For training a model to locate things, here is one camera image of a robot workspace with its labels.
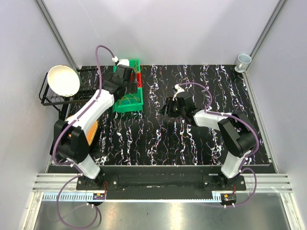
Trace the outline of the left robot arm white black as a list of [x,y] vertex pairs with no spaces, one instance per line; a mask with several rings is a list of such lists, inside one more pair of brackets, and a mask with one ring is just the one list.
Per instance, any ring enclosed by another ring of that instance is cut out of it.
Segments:
[[120,100],[134,84],[134,69],[117,64],[116,71],[102,79],[99,71],[99,89],[92,98],[68,120],[58,120],[54,125],[52,158],[56,165],[70,165],[87,177],[87,184],[94,190],[103,186],[100,167],[90,156],[87,134],[98,118]]

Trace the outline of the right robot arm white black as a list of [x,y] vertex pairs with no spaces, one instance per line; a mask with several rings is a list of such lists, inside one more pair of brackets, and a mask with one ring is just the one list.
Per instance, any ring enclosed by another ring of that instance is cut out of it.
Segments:
[[207,127],[221,133],[227,156],[218,173],[217,183],[224,190],[234,186],[246,158],[259,149],[254,126],[242,111],[218,113],[199,109],[187,92],[180,92],[175,97],[168,97],[159,113],[172,118],[180,116],[192,126]]

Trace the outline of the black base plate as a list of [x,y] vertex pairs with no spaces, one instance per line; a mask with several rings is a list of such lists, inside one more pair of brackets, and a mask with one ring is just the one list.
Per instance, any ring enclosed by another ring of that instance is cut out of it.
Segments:
[[102,166],[96,179],[81,177],[79,191],[102,192],[110,202],[217,201],[215,192],[244,192],[244,177],[228,185],[220,166]]

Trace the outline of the near green storage bin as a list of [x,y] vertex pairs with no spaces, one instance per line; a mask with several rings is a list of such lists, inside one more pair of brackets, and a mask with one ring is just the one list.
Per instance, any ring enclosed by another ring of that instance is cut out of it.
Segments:
[[143,110],[143,92],[138,88],[136,93],[125,94],[113,105],[113,111],[118,113],[139,112]]

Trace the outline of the red storage bin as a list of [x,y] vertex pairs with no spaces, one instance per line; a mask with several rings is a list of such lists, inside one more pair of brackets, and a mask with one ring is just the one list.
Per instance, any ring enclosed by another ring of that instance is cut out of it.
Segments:
[[138,88],[142,88],[142,75],[140,72],[132,72],[130,79]]

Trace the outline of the green storage bin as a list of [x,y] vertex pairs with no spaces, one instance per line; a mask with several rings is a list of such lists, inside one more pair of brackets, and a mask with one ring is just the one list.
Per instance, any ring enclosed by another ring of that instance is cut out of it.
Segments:
[[141,72],[140,60],[138,58],[131,58],[131,57],[128,57],[128,59],[130,61],[129,67],[133,68],[135,72]]
[[138,88],[136,93],[125,94],[113,105],[113,111],[118,113],[139,112],[143,110],[143,92]]

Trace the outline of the orange woven basket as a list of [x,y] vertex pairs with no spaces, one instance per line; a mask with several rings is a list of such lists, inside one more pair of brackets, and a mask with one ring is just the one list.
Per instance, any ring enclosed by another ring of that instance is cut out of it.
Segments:
[[94,137],[96,135],[96,132],[98,130],[98,120],[93,120],[92,118],[88,118],[88,116],[83,115],[81,118],[77,119],[76,115],[69,116],[68,118],[65,119],[65,121],[68,121],[70,124],[73,120],[76,120],[74,123],[74,127],[81,127],[82,130],[85,133],[88,145],[91,146]]

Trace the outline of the far green storage bin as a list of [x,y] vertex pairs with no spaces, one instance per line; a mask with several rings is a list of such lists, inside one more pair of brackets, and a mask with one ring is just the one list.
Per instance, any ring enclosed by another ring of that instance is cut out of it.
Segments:
[[130,61],[129,67],[133,68],[135,72],[141,72],[140,60],[138,58],[131,58],[131,57],[128,57],[128,59]]

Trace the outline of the white mug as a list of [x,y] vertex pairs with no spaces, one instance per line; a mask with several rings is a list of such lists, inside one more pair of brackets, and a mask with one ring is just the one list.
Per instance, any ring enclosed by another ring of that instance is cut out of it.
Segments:
[[251,62],[251,56],[248,54],[239,54],[236,60],[235,71],[238,73],[245,72]]

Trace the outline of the white bowl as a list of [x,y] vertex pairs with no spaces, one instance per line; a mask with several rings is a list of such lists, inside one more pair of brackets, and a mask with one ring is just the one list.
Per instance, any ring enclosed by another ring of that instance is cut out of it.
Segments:
[[65,65],[52,67],[47,73],[47,82],[52,91],[60,96],[73,96],[80,89],[79,74]]

